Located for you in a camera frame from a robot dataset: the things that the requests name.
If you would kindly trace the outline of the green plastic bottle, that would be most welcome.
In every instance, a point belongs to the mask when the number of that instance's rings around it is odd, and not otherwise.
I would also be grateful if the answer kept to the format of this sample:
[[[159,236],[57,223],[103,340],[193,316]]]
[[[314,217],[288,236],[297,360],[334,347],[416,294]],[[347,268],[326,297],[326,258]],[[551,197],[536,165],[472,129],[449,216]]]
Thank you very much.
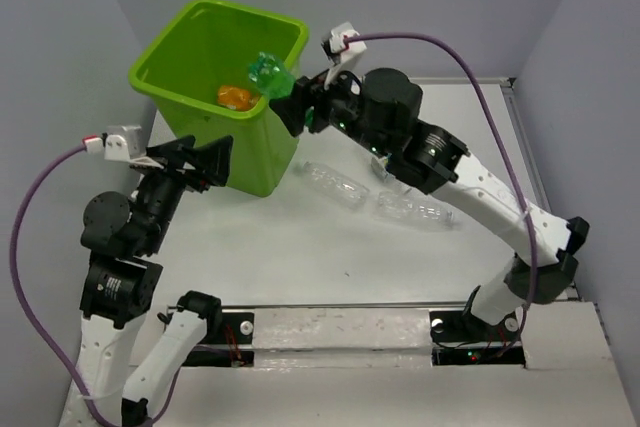
[[[249,66],[248,77],[268,104],[272,99],[292,97],[297,80],[277,56],[266,52],[260,52],[257,60]]]

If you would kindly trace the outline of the small orange juice bottle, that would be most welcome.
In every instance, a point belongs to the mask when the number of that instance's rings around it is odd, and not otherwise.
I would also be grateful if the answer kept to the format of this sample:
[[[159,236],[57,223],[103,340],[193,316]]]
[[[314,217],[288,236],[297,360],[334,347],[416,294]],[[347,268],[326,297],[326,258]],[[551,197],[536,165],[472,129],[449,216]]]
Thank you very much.
[[[250,111],[259,100],[259,95],[236,86],[221,85],[217,91],[217,104],[232,111]]]

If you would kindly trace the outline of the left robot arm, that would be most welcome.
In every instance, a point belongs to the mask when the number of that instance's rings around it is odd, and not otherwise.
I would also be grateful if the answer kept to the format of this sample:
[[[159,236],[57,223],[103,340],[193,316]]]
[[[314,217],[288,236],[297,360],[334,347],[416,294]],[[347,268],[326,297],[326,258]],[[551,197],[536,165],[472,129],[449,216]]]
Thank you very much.
[[[165,412],[176,375],[192,349],[221,330],[220,300],[189,291],[147,357],[136,369],[130,367],[163,270],[149,258],[159,252],[185,192],[226,185],[232,137],[197,146],[187,135],[143,147],[136,134],[113,130],[104,143],[107,160],[126,163],[141,179],[134,194],[104,192],[83,214],[81,244],[90,257],[80,301],[77,369],[84,385],[70,388],[63,426],[96,425],[89,403],[116,426],[149,424]]]

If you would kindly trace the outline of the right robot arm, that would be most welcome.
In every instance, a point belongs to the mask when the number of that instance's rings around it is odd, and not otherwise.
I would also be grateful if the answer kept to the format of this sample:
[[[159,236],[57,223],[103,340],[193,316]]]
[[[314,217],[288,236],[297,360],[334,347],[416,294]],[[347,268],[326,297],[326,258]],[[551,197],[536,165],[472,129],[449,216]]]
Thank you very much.
[[[288,132],[319,133],[332,126],[383,159],[396,180],[464,212],[499,237],[514,255],[491,281],[470,295],[462,331],[482,339],[519,307],[547,305],[573,282],[576,252],[589,224],[539,208],[505,184],[442,127],[420,120],[423,91],[402,72],[378,68],[362,80],[348,72],[301,77],[270,101]]]

